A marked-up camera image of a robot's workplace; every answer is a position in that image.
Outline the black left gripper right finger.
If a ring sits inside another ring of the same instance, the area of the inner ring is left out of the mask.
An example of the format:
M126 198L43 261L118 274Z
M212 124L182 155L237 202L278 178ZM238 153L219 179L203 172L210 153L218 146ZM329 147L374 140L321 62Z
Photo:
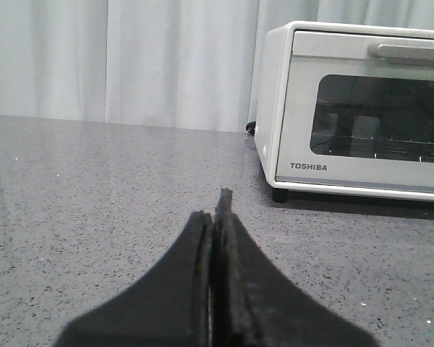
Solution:
M377 346L294 285L261 251L222 189L210 259L214 346Z

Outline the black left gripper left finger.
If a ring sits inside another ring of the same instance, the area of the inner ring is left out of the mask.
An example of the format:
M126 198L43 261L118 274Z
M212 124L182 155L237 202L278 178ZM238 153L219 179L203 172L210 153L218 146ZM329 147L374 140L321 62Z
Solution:
M72 320L56 346L207 346L212 231L210 214L191 213L141 279Z

